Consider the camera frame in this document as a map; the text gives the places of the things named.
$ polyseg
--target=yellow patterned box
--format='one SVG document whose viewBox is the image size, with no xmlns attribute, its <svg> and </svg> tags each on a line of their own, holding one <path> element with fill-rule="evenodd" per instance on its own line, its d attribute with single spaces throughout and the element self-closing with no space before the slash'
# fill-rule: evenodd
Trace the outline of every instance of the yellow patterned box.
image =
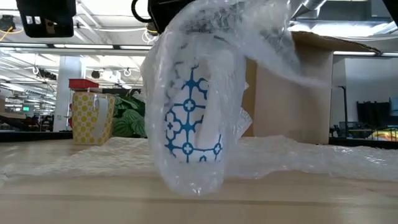
<svg viewBox="0 0 398 224">
<path fill-rule="evenodd" d="M 75 144 L 102 145 L 112 135 L 114 96 L 76 92 L 72 101 Z"/>
</svg>

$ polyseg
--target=table surface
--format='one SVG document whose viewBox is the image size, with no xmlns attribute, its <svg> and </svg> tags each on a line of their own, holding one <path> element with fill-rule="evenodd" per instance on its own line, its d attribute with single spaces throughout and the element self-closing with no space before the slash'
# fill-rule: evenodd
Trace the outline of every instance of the table surface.
<svg viewBox="0 0 398 224">
<path fill-rule="evenodd" d="M 70 140 L 0 144 L 50 162 L 87 146 Z M 180 197 L 158 177 L 21 180 L 0 188 L 1 223 L 398 223 L 398 183 L 277 172 L 226 180 L 206 197 Z"/>
</svg>

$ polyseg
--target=plastic wrap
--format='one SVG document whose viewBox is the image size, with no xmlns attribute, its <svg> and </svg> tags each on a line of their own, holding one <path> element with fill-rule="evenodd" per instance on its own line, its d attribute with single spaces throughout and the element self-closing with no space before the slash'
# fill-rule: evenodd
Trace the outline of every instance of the plastic wrap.
<svg viewBox="0 0 398 224">
<path fill-rule="evenodd" d="M 288 0 L 197 0 L 182 9 L 148 53 L 141 72 L 146 131 L 157 170 L 180 194 L 223 182 L 229 150 L 251 120 L 241 111 L 245 57 L 293 82 L 300 76 Z"/>
<path fill-rule="evenodd" d="M 283 136 L 242 138 L 229 150 L 226 178 L 260 179 L 276 171 L 302 171 L 368 180 L 398 181 L 398 151 L 316 146 Z M 33 178 L 156 176 L 146 139 L 111 138 L 74 155 L 59 149 L 0 151 L 0 183 Z"/>
</svg>

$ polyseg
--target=green plant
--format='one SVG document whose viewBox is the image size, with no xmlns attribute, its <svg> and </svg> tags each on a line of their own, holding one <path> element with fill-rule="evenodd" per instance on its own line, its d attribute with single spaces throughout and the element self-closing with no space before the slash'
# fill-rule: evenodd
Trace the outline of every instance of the green plant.
<svg viewBox="0 0 398 224">
<path fill-rule="evenodd" d="M 113 136 L 146 138 L 145 103 L 133 96 L 115 96 Z"/>
</svg>

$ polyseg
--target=blue pattern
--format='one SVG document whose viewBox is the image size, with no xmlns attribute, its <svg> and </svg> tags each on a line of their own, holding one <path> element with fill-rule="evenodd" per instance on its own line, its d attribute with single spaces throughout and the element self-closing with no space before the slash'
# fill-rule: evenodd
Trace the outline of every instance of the blue pattern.
<svg viewBox="0 0 398 224">
<path fill-rule="evenodd" d="M 214 146 L 208 149 L 200 149 L 195 145 L 195 134 L 200 129 L 205 114 L 208 81 L 202 77 L 198 78 L 195 72 L 199 64 L 191 68 L 189 80 L 182 87 L 177 87 L 183 93 L 175 96 L 173 107 L 165 115 L 165 147 L 171 155 L 180 159 L 182 162 L 211 162 L 219 161 L 220 153 L 223 150 L 221 135 L 214 142 Z M 177 81 L 182 81 L 175 69 L 176 82 L 172 82 L 170 87 L 176 87 Z"/>
</svg>

